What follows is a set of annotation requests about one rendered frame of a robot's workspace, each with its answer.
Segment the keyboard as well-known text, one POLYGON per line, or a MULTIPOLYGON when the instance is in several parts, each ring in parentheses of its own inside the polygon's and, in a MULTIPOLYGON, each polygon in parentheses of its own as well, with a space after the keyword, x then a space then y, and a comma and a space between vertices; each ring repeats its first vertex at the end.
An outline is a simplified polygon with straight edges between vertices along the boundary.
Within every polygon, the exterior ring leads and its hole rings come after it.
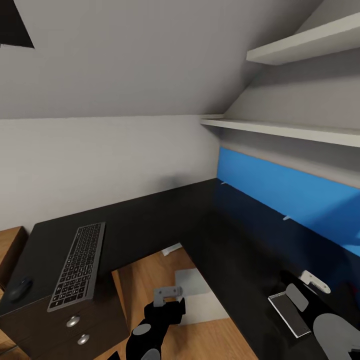
POLYGON ((94 297, 105 225, 104 221, 78 228, 48 312, 94 297))

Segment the mouse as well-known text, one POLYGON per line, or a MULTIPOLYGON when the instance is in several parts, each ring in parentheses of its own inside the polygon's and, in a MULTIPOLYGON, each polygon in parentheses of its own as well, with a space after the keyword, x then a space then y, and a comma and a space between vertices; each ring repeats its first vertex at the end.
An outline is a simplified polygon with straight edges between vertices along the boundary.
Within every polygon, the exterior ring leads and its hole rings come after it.
POLYGON ((32 285, 32 279, 31 278, 25 278, 19 281, 14 288, 10 291, 8 295, 9 301, 16 301, 19 298, 21 298, 31 287, 32 285))

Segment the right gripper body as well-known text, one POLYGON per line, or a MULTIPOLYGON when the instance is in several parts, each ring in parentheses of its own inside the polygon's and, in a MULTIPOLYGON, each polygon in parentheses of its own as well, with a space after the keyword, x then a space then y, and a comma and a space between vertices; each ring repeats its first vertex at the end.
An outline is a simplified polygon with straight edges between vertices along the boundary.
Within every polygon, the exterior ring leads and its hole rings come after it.
POLYGON ((292 274, 290 271, 288 270, 284 270, 282 269, 280 272, 279 272, 279 276, 281 276, 281 281, 286 285, 290 285, 292 283, 295 284, 295 282, 303 282, 301 279, 297 278, 294 274, 292 274), (286 271, 285 274, 283 276, 280 275, 280 272, 281 271, 286 271))

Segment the notebook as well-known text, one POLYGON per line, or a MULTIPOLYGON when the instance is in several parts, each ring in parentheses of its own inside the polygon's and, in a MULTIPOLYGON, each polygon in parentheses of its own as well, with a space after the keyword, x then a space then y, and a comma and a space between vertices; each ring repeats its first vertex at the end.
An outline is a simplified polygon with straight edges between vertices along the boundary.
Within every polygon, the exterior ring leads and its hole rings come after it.
POLYGON ((289 326, 296 338, 311 332, 285 291, 268 297, 268 300, 289 326))

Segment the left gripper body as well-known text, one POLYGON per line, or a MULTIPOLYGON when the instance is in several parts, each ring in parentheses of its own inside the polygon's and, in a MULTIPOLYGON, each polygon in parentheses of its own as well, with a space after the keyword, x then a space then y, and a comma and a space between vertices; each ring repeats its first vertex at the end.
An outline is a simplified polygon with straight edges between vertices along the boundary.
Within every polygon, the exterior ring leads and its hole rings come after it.
POLYGON ((144 308, 144 315, 146 319, 153 315, 161 316, 166 324, 166 332, 170 325, 180 324, 182 320, 179 301, 170 301, 160 307, 154 307, 153 303, 148 304, 144 308))

